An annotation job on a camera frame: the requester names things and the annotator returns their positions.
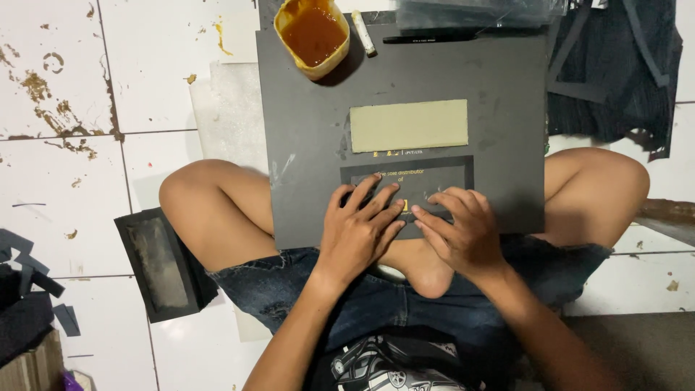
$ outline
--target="purple object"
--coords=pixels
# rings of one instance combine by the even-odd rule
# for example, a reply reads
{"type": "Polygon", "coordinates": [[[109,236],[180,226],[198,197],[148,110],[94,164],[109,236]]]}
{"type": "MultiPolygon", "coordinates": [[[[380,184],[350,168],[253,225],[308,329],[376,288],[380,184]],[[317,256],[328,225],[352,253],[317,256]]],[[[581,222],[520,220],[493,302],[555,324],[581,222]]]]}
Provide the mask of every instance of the purple object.
{"type": "Polygon", "coordinates": [[[65,384],[65,391],[85,391],[77,380],[70,372],[63,372],[63,383],[65,384]]]}

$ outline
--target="bare foot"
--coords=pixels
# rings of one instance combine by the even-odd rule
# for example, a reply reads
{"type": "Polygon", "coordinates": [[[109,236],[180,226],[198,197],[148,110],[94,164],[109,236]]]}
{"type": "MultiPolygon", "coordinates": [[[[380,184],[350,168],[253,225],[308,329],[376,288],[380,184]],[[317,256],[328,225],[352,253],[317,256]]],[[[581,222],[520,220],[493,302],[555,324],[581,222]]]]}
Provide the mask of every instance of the bare foot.
{"type": "Polygon", "coordinates": [[[378,263],[403,273],[415,292],[426,298],[444,295],[454,276],[424,239],[394,241],[378,263]]]}

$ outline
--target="black t-shirt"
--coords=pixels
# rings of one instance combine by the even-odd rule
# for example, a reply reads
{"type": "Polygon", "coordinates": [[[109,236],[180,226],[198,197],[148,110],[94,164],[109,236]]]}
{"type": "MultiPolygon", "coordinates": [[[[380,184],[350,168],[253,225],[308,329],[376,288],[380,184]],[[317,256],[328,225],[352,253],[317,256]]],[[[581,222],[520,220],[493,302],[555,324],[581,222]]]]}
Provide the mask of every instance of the black t-shirt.
{"type": "Polygon", "coordinates": [[[308,391],[483,391],[453,338],[423,330],[383,330],[315,358],[308,391]]]}

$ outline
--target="finger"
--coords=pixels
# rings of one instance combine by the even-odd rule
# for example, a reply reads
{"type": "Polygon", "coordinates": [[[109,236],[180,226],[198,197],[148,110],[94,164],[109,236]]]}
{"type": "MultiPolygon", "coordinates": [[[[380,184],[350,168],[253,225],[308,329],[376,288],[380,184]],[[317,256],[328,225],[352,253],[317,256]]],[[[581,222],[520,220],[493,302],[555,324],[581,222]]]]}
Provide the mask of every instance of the finger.
{"type": "Polygon", "coordinates": [[[432,246],[434,252],[436,252],[441,259],[445,259],[449,251],[449,245],[446,243],[446,240],[420,220],[416,220],[415,225],[423,232],[425,240],[432,246]]]}
{"type": "Polygon", "coordinates": [[[348,200],[347,204],[345,204],[345,209],[357,211],[357,208],[359,208],[359,205],[362,203],[362,200],[364,200],[364,196],[366,196],[367,193],[369,193],[369,190],[372,189],[381,178],[381,174],[375,173],[369,175],[362,182],[360,182],[360,184],[357,185],[357,188],[355,188],[355,190],[352,192],[350,200],[348,200]]]}
{"type": "Polygon", "coordinates": [[[488,219],[488,222],[494,224],[495,212],[493,212],[492,207],[490,206],[490,202],[488,202],[487,200],[487,197],[482,195],[481,193],[478,193],[475,190],[470,190],[470,192],[473,194],[473,196],[475,196],[475,199],[478,201],[480,209],[482,210],[482,213],[485,215],[485,217],[488,219]]]}
{"type": "Polygon", "coordinates": [[[379,238],[379,243],[377,244],[376,249],[374,250],[375,259],[380,258],[386,252],[386,249],[389,248],[389,245],[403,227],[405,227],[405,221],[401,220],[393,221],[388,227],[386,227],[384,233],[379,238]]]}
{"type": "Polygon", "coordinates": [[[420,206],[413,205],[410,210],[419,221],[424,223],[427,227],[432,228],[433,231],[438,233],[444,239],[451,239],[456,235],[456,229],[451,224],[437,216],[431,215],[420,206]]]}
{"type": "Polygon", "coordinates": [[[469,212],[474,216],[482,216],[482,208],[470,190],[463,190],[460,187],[452,186],[444,191],[446,194],[450,194],[459,200],[466,206],[469,212]]]}
{"type": "Polygon", "coordinates": [[[397,183],[389,184],[384,187],[361,211],[357,212],[358,218],[364,221],[371,220],[372,217],[384,210],[384,206],[386,206],[387,202],[391,199],[391,196],[398,191],[398,188],[399,186],[397,183]]]}
{"type": "Polygon", "coordinates": [[[371,223],[379,230],[383,230],[394,218],[398,217],[403,212],[405,202],[396,200],[390,207],[382,210],[378,215],[374,216],[371,223]]]}
{"type": "Polygon", "coordinates": [[[345,194],[354,190],[353,184],[342,184],[331,194],[331,200],[328,202],[328,210],[337,210],[341,207],[341,200],[345,194]]]}
{"type": "Polygon", "coordinates": [[[471,217],[468,208],[461,202],[460,199],[447,193],[435,193],[428,200],[432,204],[440,204],[445,207],[451,215],[454,216],[454,222],[464,221],[471,217]]]}

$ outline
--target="yellow plastic container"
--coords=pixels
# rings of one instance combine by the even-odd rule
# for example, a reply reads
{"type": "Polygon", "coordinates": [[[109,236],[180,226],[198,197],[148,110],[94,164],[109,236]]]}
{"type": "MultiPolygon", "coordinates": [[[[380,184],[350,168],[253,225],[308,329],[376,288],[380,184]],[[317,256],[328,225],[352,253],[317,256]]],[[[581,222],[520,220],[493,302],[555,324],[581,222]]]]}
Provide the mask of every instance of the yellow plastic container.
{"type": "Polygon", "coordinates": [[[336,5],[334,0],[327,0],[328,12],[336,20],[341,30],[345,33],[345,42],[336,49],[328,58],[325,59],[321,64],[310,67],[297,55],[295,52],[287,45],[287,42],[282,38],[281,31],[287,27],[298,15],[302,14],[302,11],[306,8],[312,8],[316,6],[316,0],[286,0],[275,15],[275,32],[280,37],[282,45],[285,49],[290,52],[292,57],[295,59],[295,64],[297,67],[309,78],[309,80],[317,81],[322,77],[326,76],[331,72],[339,63],[348,55],[348,49],[350,48],[350,26],[345,16],[341,12],[340,8],[336,5]],[[287,11],[288,5],[295,8],[296,12],[290,13],[287,11]]]}

